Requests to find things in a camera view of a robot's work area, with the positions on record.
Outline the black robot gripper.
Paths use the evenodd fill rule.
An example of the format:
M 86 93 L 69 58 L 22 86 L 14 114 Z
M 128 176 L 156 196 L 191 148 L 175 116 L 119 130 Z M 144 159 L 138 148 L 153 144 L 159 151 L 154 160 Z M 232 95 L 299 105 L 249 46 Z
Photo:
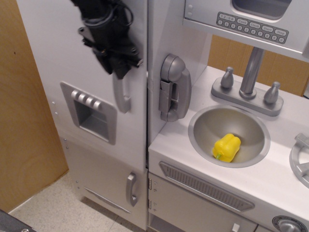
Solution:
M 78 29 L 84 45 L 92 48 L 94 55 L 108 74 L 115 72 L 118 79 L 139 67 L 143 59 L 128 36 L 131 23 L 116 23 L 110 26 L 84 26 Z

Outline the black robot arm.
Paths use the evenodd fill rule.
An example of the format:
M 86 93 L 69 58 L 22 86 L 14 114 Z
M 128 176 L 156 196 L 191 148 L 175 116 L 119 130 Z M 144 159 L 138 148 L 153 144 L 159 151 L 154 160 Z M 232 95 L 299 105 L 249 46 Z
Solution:
M 83 27 L 78 29 L 84 45 L 93 53 L 108 74 L 120 80 L 132 66 L 142 63 L 136 45 L 129 37 L 134 16 L 121 0 L 74 0 L 81 12 Z

